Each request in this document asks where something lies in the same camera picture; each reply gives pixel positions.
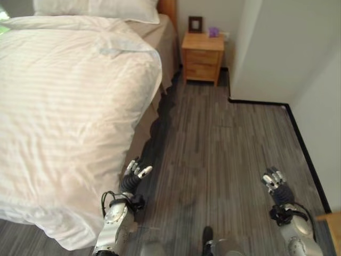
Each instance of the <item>wall outlet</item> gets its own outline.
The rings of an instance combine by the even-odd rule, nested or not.
[[[230,39],[230,32],[220,32],[220,34],[224,35],[224,41],[228,42]]]

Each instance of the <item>white wall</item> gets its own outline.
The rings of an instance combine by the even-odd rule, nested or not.
[[[290,102],[340,31],[339,16],[339,0],[263,0],[254,31],[239,32],[252,35],[242,64],[234,63],[231,97]]]
[[[341,211],[341,50],[291,104],[332,211]]]
[[[0,4],[10,17],[30,16],[34,14],[33,0],[0,0]]]
[[[218,27],[230,33],[225,45],[225,58],[222,66],[227,67],[234,55],[234,46],[245,0],[177,0],[177,19],[180,43],[188,28],[188,16],[202,16],[204,30]]]
[[[245,0],[230,79],[238,80],[263,0]]]

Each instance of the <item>robotic arm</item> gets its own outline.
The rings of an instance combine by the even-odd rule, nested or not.
[[[134,227],[137,227],[134,222],[134,214],[145,205],[143,197],[135,195],[135,191],[141,180],[151,171],[151,166],[141,169],[138,161],[132,160],[125,171],[120,185],[120,193],[115,194],[108,191],[103,194],[104,227],[98,236],[93,256],[122,255],[129,233],[134,231]],[[113,200],[106,213],[104,204],[108,194],[113,197]]]
[[[280,227],[291,256],[323,256],[315,241],[313,219],[304,206],[295,202],[282,173],[275,167],[267,169],[262,183],[269,189],[276,205],[269,212],[271,219]]]
[[[139,163],[133,160],[126,169],[120,185],[120,193],[115,194],[108,191],[103,194],[104,227],[98,236],[93,256],[122,255],[128,234],[133,231],[134,224],[137,226],[134,222],[134,214],[145,205],[143,197],[135,195],[135,191],[141,180],[151,170],[151,166],[141,170]],[[270,217],[280,227],[289,254],[291,256],[323,256],[320,247],[315,242],[313,219],[304,206],[295,202],[295,197],[282,173],[274,167],[268,168],[262,176],[262,183],[267,186],[269,194],[275,202],[270,211]],[[113,197],[113,200],[106,213],[104,203],[108,194]],[[204,250],[203,255],[225,255],[214,251],[214,246],[211,244],[209,247],[209,250],[206,251],[207,254]]]

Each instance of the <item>purple object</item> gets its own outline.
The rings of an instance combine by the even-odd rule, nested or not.
[[[216,27],[208,28],[208,37],[219,37],[219,29]]]

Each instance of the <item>striped bedding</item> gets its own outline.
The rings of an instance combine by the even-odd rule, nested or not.
[[[119,19],[22,17],[0,36],[0,218],[68,250],[94,244],[135,126],[161,81],[158,53]]]

